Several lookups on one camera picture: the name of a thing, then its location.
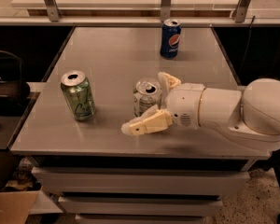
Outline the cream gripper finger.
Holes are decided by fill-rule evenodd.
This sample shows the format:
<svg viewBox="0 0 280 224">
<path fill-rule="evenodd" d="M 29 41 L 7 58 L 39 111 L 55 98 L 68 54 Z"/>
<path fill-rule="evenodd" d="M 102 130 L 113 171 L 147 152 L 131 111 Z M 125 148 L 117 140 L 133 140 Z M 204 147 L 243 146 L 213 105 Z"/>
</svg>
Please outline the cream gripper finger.
<svg viewBox="0 0 280 224">
<path fill-rule="evenodd" d="M 163 96 L 166 96 L 173 88 L 181 84 L 180 79 L 165 72 L 159 72 L 158 79 L 161 84 Z"/>
<path fill-rule="evenodd" d="M 154 105 L 140 117 L 124 123 L 121 131 L 129 136 L 138 136 L 164 131 L 173 123 L 173 118 L 167 109 L 159 109 L 157 105 Z"/>
</svg>

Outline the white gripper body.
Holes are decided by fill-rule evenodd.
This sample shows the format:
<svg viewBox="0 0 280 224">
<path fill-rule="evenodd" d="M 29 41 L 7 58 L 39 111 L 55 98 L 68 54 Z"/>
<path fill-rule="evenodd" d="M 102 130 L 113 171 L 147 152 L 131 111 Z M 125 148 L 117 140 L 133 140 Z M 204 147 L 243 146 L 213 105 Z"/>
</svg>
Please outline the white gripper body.
<svg viewBox="0 0 280 224">
<path fill-rule="evenodd" d="M 184 83 L 169 91 L 166 108 L 176 125 L 192 130 L 199 127 L 199 106 L 204 90 L 203 84 Z"/>
</svg>

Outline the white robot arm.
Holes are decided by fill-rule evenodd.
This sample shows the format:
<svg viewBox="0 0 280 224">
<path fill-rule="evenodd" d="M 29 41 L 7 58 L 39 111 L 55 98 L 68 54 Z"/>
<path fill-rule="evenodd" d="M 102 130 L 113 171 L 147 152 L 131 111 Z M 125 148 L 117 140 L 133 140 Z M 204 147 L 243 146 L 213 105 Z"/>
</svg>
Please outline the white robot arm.
<svg viewBox="0 0 280 224">
<path fill-rule="evenodd" d="M 280 149 L 280 80 L 261 78 L 236 91 L 183 83 L 164 72 L 158 79 L 165 91 L 162 106 L 123 124 L 124 134 L 157 133 L 176 124 L 211 129 L 256 150 Z"/>
</svg>

